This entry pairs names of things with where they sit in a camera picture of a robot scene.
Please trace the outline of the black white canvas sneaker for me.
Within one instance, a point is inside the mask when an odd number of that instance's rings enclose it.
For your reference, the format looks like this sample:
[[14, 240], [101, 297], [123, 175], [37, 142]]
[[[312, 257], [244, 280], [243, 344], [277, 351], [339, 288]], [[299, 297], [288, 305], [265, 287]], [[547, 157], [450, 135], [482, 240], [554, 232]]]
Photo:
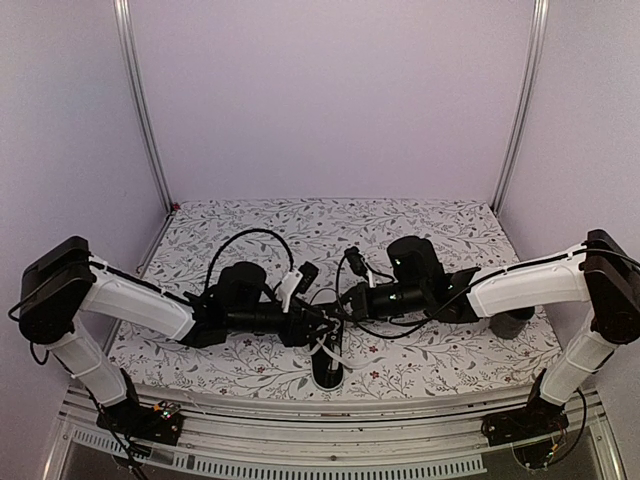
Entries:
[[338, 389], [344, 381], [346, 373], [354, 370], [362, 370], [372, 364], [372, 361], [355, 362], [345, 359], [343, 354], [344, 331], [348, 321], [344, 312], [341, 312], [336, 301], [317, 302], [317, 298], [330, 288], [323, 287], [313, 296], [304, 300], [297, 297], [296, 300], [303, 307], [315, 307], [322, 309], [338, 324], [336, 331], [326, 335], [314, 344], [309, 344], [309, 356], [312, 362], [312, 376], [314, 384], [321, 390], [330, 392]]

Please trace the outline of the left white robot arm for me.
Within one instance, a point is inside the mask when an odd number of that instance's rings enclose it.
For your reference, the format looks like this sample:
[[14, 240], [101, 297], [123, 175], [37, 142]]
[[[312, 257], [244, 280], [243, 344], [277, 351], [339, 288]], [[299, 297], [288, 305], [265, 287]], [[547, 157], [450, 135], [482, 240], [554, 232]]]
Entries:
[[336, 328], [335, 320], [300, 300], [318, 270], [310, 263], [290, 270], [275, 288], [251, 262], [223, 268], [200, 294], [181, 296], [131, 276], [91, 254], [72, 236], [29, 265], [21, 296], [8, 311], [22, 336], [41, 345], [128, 434], [148, 426], [124, 373], [107, 359], [81, 326], [82, 312], [118, 318], [201, 349], [222, 344], [231, 332], [275, 334], [286, 347], [313, 345]]

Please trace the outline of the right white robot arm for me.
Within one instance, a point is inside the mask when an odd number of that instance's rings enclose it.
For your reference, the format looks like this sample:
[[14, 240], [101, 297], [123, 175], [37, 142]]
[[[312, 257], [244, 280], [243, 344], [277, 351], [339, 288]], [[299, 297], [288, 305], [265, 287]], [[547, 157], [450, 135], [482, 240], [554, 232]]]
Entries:
[[358, 283], [335, 292], [339, 311], [357, 327], [423, 313], [411, 326], [430, 321], [470, 324], [489, 319], [500, 336], [522, 327], [539, 306], [580, 302], [589, 306], [583, 326], [560, 358], [537, 378], [517, 427], [537, 436], [591, 374], [621, 345], [639, 338], [639, 264], [604, 230], [550, 256], [496, 268], [447, 273], [432, 243], [417, 236], [392, 242], [387, 255], [394, 279], [377, 286]]

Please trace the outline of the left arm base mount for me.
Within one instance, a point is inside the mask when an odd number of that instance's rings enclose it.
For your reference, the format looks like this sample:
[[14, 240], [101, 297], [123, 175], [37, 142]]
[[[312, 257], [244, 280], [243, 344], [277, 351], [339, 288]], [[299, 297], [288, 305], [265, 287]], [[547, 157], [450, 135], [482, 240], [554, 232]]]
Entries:
[[105, 407], [99, 405], [97, 426], [128, 438], [176, 446], [185, 417], [170, 408], [145, 407], [126, 398]]

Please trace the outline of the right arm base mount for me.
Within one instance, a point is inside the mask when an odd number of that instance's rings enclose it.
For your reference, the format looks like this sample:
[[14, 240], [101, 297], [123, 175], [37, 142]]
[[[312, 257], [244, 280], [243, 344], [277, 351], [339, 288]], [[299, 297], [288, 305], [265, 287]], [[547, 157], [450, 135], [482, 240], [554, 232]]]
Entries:
[[484, 416], [481, 433], [490, 446], [497, 446], [549, 435], [568, 426], [563, 406], [535, 398], [523, 407]]

